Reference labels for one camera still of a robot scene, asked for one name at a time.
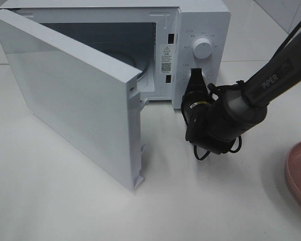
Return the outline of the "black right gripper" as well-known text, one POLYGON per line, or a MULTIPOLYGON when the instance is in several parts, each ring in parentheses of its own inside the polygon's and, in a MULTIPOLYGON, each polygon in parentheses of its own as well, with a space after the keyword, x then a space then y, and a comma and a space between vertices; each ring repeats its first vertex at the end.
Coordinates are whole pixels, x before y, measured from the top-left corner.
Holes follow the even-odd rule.
POLYGON ((186 122, 186 141, 212 141, 208 131, 206 114, 214 103, 208 91, 201 68, 192 68, 188 86, 182 99, 181 111, 186 122))

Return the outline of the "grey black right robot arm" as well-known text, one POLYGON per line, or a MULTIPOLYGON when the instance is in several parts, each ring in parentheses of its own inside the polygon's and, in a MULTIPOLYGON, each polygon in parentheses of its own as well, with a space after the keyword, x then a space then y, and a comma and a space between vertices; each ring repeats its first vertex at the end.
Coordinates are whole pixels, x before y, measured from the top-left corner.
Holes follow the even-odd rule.
POLYGON ((193 68, 182 99, 185 139, 207 153, 235 153, 235 141, 264 121, 269 103, 301 81, 301 31, 246 82, 206 84, 193 68))

